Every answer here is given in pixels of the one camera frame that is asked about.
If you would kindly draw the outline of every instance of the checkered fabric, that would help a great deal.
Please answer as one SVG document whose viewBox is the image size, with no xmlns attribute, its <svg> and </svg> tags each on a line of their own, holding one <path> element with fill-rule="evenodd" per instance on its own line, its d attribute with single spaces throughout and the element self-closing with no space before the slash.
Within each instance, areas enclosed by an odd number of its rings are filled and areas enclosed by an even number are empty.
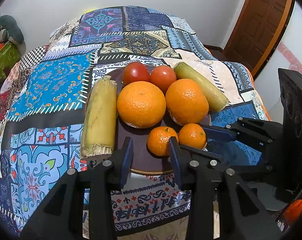
<svg viewBox="0 0 302 240">
<path fill-rule="evenodd" d="M 38 65 L 48 50 L 48 46 L 38 47 L 25 54 L 20 62 L 20 72 Z"/>
</svg>

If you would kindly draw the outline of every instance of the sugarcane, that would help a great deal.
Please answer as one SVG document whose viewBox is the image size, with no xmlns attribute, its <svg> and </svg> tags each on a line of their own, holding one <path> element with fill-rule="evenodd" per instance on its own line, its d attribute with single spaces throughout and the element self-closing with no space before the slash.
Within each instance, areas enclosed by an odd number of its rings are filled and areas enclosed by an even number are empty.
<svg viewBox="0 0 302 240">
<path fill-rule="evenodd" d="M 115 146 L 117 84 L 111 76 L 97 80 L 85 111 L 80 157 L 102 162 Z"/>
</svg>

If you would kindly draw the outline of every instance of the door frame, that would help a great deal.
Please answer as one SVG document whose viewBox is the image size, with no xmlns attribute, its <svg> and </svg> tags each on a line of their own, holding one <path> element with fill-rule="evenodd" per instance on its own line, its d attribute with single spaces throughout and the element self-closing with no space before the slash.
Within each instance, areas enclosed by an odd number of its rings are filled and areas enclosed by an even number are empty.
<svg viewBox="0 0 302 240">
<path fill-rule="evenodd" d="M 246 9 L 248 7 L 249 1 L 250 0 L 245 0 L 244 1 L 244 4 L 243 4 L 242 10 L 240 12 L 240 15 L 238 17 L 238 20 L 237 20 L 237 22 L 236 22 L 236 24 L 235 24 L 235 26 L 233 28 L 233 31 L 232 31 L 232 33 L 231 33 L 231 35 L 229 37 L 228 42 L 227 42 L 227 44 L 226 44 L 226 46 L 225 46 L 225 48 L 223 50 L 223 54 L 224 55 L 226 54 L 227 49 L 231 46 L 232 40 L 233 40 L 233 38 L 234 38 L 234 36 L 236 34 L 236 31 L 238 30 L 238 28 L 239 28 L 239 26 L 241 24 L 242 18 L 244 16 L 245 12 L 246 12 Z M 275 30 L 275 34 L 272 37 L 272 39 L 271 39 L 269 45 L 267 46 L 265 52 L 261 56 L 260 60 L 258 61 L 258 63 L 254 66 L 253 70 L 251 71 L 251 74 L 252 74 L 252 76 L 254 78 L 255 78 L 256 74 L 258 72 L 260 72 L 261 66 L 267 60 L 268 56 L 270 55 L 270 53 L 271 53 L 273 47 L 276 45 L 277 41 L 279 39 L 281 39 L 280 35 L 282 33 L 283 28 L 285 27 L 286 20 L 289 17 L 290 8 L 291 8 L 293 2 L 294 2 L 294 0 L 287 0 L 286 1 L 285 8 L 284 8 L 284 11 L 283 11 L 283 15 L 281 17 L 281 20 L 280 20 L 280 23 L 279 23 L 277 29 Z"/>
</svg>

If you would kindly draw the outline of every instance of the patchwork tablecloth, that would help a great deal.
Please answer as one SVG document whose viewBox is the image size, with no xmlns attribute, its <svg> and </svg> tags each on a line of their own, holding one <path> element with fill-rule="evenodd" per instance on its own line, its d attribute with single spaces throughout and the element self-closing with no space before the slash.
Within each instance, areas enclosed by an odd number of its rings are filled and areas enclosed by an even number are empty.
<svg viewBox="0 0 302 240">
<path fill-rule="evenodd" d="M 239 116 L 268 119 L 248 70 L 214 58 L 184 19 L 136 6 L 86 13 L 54 31 L 48 46 L 27 53 L 1 90 L 10 108 L 0 121 L 0 217 L 8 230 L 20 234 L 67 169 L 87 169 L 79 158 L 87 95 L 97 79 L 134 61 L 171 67 L 184 61 L 208 78 L 230 100 L 211 114 L 213 125 Z M 210 140 L 207 149 L 232 165 L 255 165 L 261 155 L 237 141 Z M 88 196 L 86 190 L 84 204 Z M 191 192 L 179 190 L 172 173 L 130 173 L 111 197 L 115 229 L 123 236 L 185 221 Z M 86 237 L 88 217 L 84 210 Z"/>
</svg>

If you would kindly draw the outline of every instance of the green bag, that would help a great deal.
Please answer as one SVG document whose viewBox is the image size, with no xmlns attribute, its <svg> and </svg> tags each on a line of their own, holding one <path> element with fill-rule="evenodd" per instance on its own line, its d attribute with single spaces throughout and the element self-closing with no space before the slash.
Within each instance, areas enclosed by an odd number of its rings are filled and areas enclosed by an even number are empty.
<svg viewBox="0 0 302 240">
<path fill-rule="evenodd" d="M 17 49 L 11 42 L 7 42 L 0 50 L 0 83 L 6 79 L 4 69 L 10 72 L 10 69 L 20 60 Z"/>
</svg>

